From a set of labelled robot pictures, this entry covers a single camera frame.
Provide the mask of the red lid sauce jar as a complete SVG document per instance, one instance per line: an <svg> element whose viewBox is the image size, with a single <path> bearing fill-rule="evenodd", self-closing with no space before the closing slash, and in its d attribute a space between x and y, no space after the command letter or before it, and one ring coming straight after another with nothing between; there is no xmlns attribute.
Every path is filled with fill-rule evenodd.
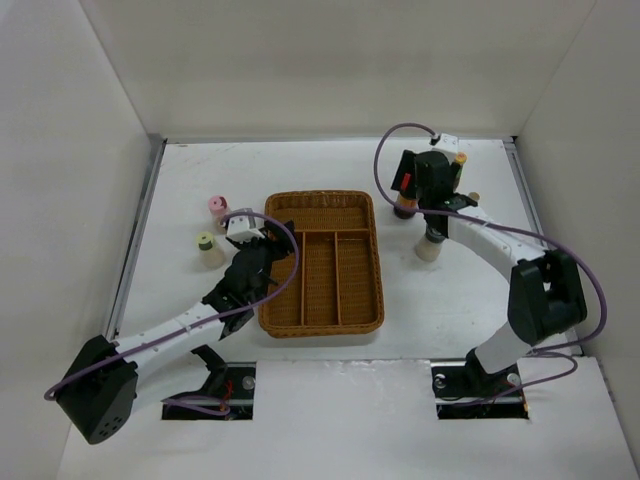
<svg viewBox="0 0 640 480"><path fill-rule="evenodd" d="M417 208L417 200L415 189L408 187L398 191L396 197L396 206L393 209L394 215L402 220L408 220L415 216Z"/></svg>

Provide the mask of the yellow cap ketchup bottle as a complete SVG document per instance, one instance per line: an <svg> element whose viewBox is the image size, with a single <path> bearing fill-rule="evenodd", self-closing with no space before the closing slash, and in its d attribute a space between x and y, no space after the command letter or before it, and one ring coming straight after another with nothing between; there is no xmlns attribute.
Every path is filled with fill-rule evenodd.
<svg viewBox="0 0 640 480"><path fill-rule="evenodd" d="M456 154L453 162L451 163L451 171L453 175L453 191L458 189L460 184L462 171L465 163L467 162L468 156L464 152L459 152Z"/></svg>

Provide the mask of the green lid white shaker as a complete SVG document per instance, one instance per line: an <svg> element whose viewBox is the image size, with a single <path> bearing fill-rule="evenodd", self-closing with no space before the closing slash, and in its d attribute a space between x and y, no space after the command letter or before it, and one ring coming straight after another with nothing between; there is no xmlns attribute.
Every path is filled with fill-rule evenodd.
<svg viewBox="0 0 640 480"><path fill-rule="evenodd" d="M211 232L200 232L196 236L196 245L201 263L209 269L218 269L226 261L225 253Z"/></svg>

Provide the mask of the pink lid spice jar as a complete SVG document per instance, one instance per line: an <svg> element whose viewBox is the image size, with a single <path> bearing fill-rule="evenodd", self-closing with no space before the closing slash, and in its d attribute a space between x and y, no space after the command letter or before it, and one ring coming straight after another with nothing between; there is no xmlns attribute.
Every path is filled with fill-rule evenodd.
<svg viewBox="0 0 640 480"><path fill-rule="evenodd" d="M222 195L214 195L208 200L208 209L212 216L215 230L225 235L227 233L224 217L229 213L230 208L226 198Z"/></svg>

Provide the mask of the clear cap salt grinder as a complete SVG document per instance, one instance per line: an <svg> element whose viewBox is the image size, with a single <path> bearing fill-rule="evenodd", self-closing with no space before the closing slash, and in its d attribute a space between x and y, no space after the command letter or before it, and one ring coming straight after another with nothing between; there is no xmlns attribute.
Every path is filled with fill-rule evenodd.
<svg viewBox="0 0 640 480"><path fill-rule="evenodd" d="M414 251L424 262L434 262L442 249L446 237L437 229L426 225L425 233L416 243Z"/></svg>

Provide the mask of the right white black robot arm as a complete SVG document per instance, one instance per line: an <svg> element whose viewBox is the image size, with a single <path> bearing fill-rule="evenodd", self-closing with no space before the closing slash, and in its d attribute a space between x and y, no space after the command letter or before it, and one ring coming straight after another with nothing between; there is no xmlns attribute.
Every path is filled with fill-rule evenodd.
<svg viewBox="0 0 640 480"><path fill-rule="evenodd" d="M442 245L458 243L500 273L509 284L506 322L466 355L453 383L469 395L487 395L509 368L547 338L582 322L587 314L576 261L522 235L491 228L491 218L472 195L457 192L463 162L435 150L403 152L391 188L397 214L419 208L425 233L415 246L423 261L437 259Z"/></svg>

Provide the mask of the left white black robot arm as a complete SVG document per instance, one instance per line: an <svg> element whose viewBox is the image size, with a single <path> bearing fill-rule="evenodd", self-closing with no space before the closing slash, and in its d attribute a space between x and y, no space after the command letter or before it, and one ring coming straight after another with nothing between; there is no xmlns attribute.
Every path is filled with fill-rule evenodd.
<svg viewBox="0 0 640 480"><path fill-rule="evenodd" d="M112 341L88 340L62 380L44 394L55 402L90 445L118 432L149 403L225 418L232 408L216 398L226 364L212 349L242 329L258 307L292 282L272 277L274 263L301 259L293 221L264 216L261 228L229 233L237 250L222 279L194 306L162 324Z"/></svg>

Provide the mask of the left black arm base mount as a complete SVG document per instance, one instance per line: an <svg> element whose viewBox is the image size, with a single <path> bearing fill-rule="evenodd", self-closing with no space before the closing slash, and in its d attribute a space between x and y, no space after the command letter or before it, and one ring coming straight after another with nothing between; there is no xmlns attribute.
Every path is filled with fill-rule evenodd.
<svg viewBox="0 0 640 480"><path fill-rule="evenodd" d="M222 359L211 347L202 346L192 353L204 361L209 376L197 391L196 404L218 413L224 420L251 420L257 383L255 363Z"/></svg>

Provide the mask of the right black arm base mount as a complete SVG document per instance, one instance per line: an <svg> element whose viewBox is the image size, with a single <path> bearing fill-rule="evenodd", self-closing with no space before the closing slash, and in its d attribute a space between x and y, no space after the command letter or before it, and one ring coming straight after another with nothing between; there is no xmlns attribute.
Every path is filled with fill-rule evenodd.
<svg viewBox="0 0 640 480"><path fill-rule="evenodd" d="M431 364L431 374L439 420L529 418L524 394L511 392L521 384L516 364L484 374L464 360L438 361Z"/></svg>

